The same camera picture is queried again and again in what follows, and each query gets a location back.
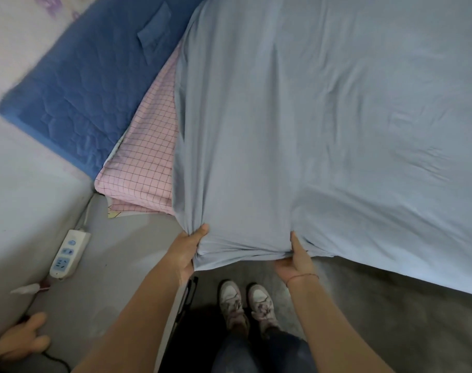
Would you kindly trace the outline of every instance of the power strip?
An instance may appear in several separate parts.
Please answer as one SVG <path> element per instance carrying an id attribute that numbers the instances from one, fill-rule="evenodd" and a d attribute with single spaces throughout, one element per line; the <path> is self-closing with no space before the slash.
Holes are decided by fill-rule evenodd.
<path id="1" fill-rule="evenodd" d="M 91 238 L 91 233 L 69 230 L 53 260 L 49 275 L 63 279 L 72 275 L 79 264 L 82 253 Z"/>

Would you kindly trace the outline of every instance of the jeans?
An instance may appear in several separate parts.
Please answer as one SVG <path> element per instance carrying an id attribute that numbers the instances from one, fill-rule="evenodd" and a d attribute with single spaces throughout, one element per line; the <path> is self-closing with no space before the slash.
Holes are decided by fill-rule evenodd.
<path id="1" fill-rule="evenodd" d="M 317 373 L 306 341 L 294 335 L 271 329 L 264 342 L 276 373 Z M 212 373 L 263 373 L 262 365 L 242 334 L 229 333 L 220 346 Z"/>

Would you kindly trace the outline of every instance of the pink fabric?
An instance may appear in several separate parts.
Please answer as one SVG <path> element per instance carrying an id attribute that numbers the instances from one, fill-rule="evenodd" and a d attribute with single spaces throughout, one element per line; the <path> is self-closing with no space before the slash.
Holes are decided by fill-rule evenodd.
<path id="1" fill-rule="evenodd" d="M 177 138 L 174 105 L 178 45 L 145 94 L 124 140 L 94 181 L 114 199 L 113 211 L 172 210 L 172 161 Z"/>

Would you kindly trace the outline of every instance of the white sneaker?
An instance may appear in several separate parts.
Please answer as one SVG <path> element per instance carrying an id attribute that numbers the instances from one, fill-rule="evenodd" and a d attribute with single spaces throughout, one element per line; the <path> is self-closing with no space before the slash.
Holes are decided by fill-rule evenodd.
<path id="1" fill-rule="evenodd" d="M 248 335 L 250 322 L 246 318 L 241 301 L 241 292 L 235 282 L 228 280 L 220 284 L 219 307 L 226 320 L 228 330 L 231 330 L 235 325 L 241 325 L 245 328 L 246 335 Z"/>
<path id="2" fill-rule="evenodd" d="M 254 284 L 248 288 L 247 295 L 248 305 L 252 309 L 252 317 L 258 320 L 261 335 L 264 336 L 269 327 L 281 330 L 269 292 L 262 285 Z"/>

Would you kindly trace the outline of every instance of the bed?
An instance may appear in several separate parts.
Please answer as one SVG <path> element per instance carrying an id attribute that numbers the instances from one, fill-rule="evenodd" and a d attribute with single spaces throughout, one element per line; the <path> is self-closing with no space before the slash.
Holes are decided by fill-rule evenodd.
<path id="1" fill-rule="evenodd" d="M 0 113 L 115 215 L 208 222 L 196 269 L 289 256 L 294 229 L 472 293 L 468 1 L 98 0 Z"/>

